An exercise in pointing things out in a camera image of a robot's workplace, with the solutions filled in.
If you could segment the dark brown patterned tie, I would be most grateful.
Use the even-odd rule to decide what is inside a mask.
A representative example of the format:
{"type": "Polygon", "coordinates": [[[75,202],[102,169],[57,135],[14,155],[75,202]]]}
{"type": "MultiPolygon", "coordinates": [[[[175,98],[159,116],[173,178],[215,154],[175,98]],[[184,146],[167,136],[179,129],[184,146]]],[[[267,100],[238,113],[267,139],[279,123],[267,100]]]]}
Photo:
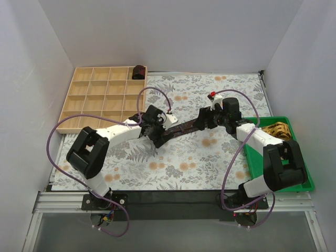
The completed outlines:
{"type": "Polygon", "coordinates": [[[186,134],[189,134],[189,133],[196,132],[196,131],[198,131],[198,128],[196,128],[194,126],[195,121],[196,121],[196,119],[193,119],[193,120],[178,124],[176,126],[173,126],[169,129],[167,129],[161,135],[161,137],[165,141],[168,141],[170,139],[177,138],[177,137],[182,136],[182,135],[186,135],[186,134]]]}

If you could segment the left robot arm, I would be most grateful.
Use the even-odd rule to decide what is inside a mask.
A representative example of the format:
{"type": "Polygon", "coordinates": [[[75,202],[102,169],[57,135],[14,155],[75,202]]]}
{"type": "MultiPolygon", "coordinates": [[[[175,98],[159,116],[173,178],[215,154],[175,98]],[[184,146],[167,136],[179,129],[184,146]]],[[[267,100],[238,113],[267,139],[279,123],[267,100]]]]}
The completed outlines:
{"type": "Polygon", "coordinates": [[[80,131],[66,160],[89,187],[90,201],[98,209],[108,209],[112,203],[111,188],[101,172],[108,150],[120,143],[165,131],[163,125],[167,119],[166,113],[150,105],[146,112],[136,113],[122,124],[98,130],[84,127],[80,131]]]}

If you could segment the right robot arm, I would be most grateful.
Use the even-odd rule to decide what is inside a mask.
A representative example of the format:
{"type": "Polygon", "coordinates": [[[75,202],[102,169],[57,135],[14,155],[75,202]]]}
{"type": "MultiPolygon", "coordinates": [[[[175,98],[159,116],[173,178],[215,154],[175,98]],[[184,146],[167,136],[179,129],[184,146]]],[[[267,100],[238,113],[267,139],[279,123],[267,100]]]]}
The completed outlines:
{"type": "Polygon", "coordinates": [[[194,126],[199,130],[224,127],[229,135],[263,158],[262,175],[239,185],[237,192],[228,198],[221,195],[223,204],[248,209],[260,196],[307,182],[308,173],[297,141],[276,138],[243,118],[236,98],[223,98],[214,93],[208,98],[212,105],[200,109],[194,126]]]}

